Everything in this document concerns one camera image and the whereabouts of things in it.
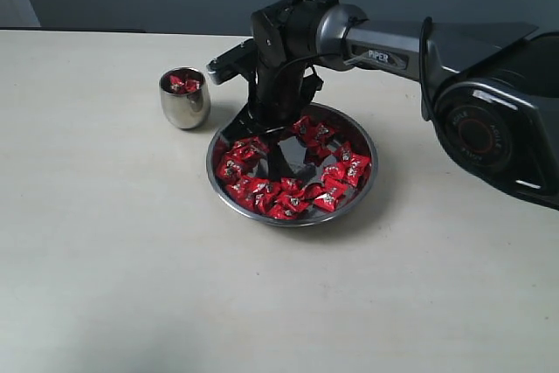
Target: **metal bowl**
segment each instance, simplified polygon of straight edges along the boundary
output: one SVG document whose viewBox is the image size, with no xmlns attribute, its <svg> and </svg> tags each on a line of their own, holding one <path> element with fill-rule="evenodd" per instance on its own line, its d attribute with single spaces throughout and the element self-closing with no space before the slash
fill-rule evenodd
<svg viewBox="0 0 559 373">
<path fill-rule="evenodd" d="M 375 145 L 367 132 L 344 113 L 321 104 L 311 103 L 303 110 L 303 115 L 308 115 L 313 121 L 321 121 L 335 129 L 337 134 L 329 143 L 330 147 L 337 148 L 345 141 L 349 140 L 351 141 L 352 149 L 355 153 L 358 155 L 365 155 L 371 159 L 371 165 L 365 170 L 357 188 L 349 187 L 346 197 L 338 204 L 335 211 L 327 212 L 312 206 L 311 210 L 305 211 L 295 220 L 278 220 L 249 211 L 237 204 L 228 195 L 224 184 L 216 176 L 217 166 L 224 153 L 230 148 L 230 145 L 227 144 L 222 137 L 222 129 L 220 129 L 216 132 L 216 135 L 213 137 L 208 147 L 206 170 L 213 189 L 233 210 L 264 224 L 282 227 L 310 226 L 327 222 L 328 220 L 333 220 L 347 214 L 370 192 L 378 171 L 378 156 Z M 313 168 L 309 168 L 308 164 L 306 165 L 303 163 L 306 149 L 296 137 L 290 137 L 280 142 L 279 145 L 281 146 L 287 163 L 289 163 L 293 172 L 299 174 L 296 177 L 301 179 L 304 184 L 319 182 L 321 180 L 322 169 L 325 166 L 336 163 L 335 157 L 329 156 L 318 167 L 310 165 L 314 167 L 313 170 Z M 261 169 L 259 167 L 261 165 L 266 166 L 266 159 L 262 159 L 257 168 L 250 172 L 249 175 L 255 176 L 255 174 L 259 173 L 259 169 Z"/>
</svg>

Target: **robotic arm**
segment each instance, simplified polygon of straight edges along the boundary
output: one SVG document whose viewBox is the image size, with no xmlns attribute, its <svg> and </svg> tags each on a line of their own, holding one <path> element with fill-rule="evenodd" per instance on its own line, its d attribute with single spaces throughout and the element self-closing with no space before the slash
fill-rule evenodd
<svg viewBox="0 0 559 373">
<path fill-rule="evenodd" d="M 461 168 L 559 210 L 559 33 L 524 23 L 374 21 L 339 0 L 280 0 L 251 20 L 252 38 L 208 64 L 216 84 L 239 74 L 249 84 L 226 141 L 279 136 L 321 89 L 316 66 L 381 70 L 420 85 L 423 118 Z"/>
</svg>

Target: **white table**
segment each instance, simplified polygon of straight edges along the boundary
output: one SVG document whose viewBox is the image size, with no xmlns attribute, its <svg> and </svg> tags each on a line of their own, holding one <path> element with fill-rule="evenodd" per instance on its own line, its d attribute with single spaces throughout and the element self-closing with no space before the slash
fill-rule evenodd
<svg viewBox="0 0 559 373">
<path fill-rule="evenodd" d="M 196 133 L 157 81 L 239 40 L 0 32 L 0 371 L 557 371 L 559 212 L 453 164 L 417 85 L 320 70 L 379 151 L 351 216 L 281 230 L 221 202 L 205 153 L 244 81 L 210 85 Z"/>
</svg>

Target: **metal cup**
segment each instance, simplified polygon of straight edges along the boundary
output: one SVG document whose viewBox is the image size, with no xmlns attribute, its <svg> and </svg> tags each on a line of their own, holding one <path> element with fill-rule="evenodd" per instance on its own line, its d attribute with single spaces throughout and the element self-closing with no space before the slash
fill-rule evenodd
<svg viewBox="0 0 559 373">
<path fill-rule="evenodd" d="M 181 80 L 197 80 L 200 87 L 192 93 L 177 94 L 171 89 L 171 75 Z M 202 72 L 190 67 L 169 70 L 159 80 L 159 92 L 163 113 L 175 127 L 188 130 L 201 126 L 208 119 L 210 93 Z"/>
</svg>

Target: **stainless steel bowl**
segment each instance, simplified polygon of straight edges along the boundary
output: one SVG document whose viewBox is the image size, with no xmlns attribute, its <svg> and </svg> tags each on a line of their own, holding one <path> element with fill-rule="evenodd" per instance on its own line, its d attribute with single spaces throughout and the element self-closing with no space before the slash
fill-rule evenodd
<svg viewBox="0 0 559 373">
<path fill-rule="evenodd" d="M 375 145 L 367 132 L 359 126 L 357 122 L 349 118 L 344 113 L 321 104 L 310 104 L 303 110 L 303 115 L 308 115 L 314 121 L 321 121 L 328 124 L 336 130 L 337 135 L 330 143 L 334 147 L 339 147 L 346 140 L 350 140 L 354 152 L 359 155 L 365 155 L 371 159 L 372 164 L 362 175 L 357 188 L 349 188 L 346 193 L 346 198 L 339 203 L 337 209 L 333 212 L 313 208 L 310 211 L 306 211 L 295 220 L 278 220 L 249 211 L 229 197 L 224 185 L 216 176 L 217 166 L 219 165 L 222 156 L 230 149 L 230 145 L 224 141 L 220 129 L 213 137 L 208 148 L 208 154 L 206 156 L 206 170 L 213 189 L 233 210 L 264 224 L 283 227 L 310 226 L 327 222 L 328 220 L 333 220 L 349 213 L 370 192 L 376 178 L 376 173 L 378 172 L 378 155 L 376 153 Z M 321 166 L 315 167 L 314 173 L 312 169 L 309 172 L 308 165 L 303 163 L 306 149 L 301 146 L 295 137 L 284 140 L 283 142 L 280 142 L 279 145 L 282 148 L 287 163 L 289 163 L 289 166 L 293 169 L 293 171 L 300 174 L 298 178 L 302 179 L 305 184 L 319 182 L 321 180 L 322 169 L 325 166 L 336 162 L 335 157 L 330 156 L 321 164 Z M 260 161 L 259 165 L 266 165 L 266 160 L 263 159 Z M 258 171 L 259 166 L 249 173 L 249 175 L 255 176 Z"/>
<path fill-rule="evenodd" d="M 187 77 L 200 82 L 195 92 L 176 94 L 171 89 L 170 77 Z M 188 130 L 204 124 L 210 115 L 210 93 L 204 74 L 190 67 L 169 70 L 159 80 L 161 105 L 167 120 L 177 128 Z"/>
</svg>

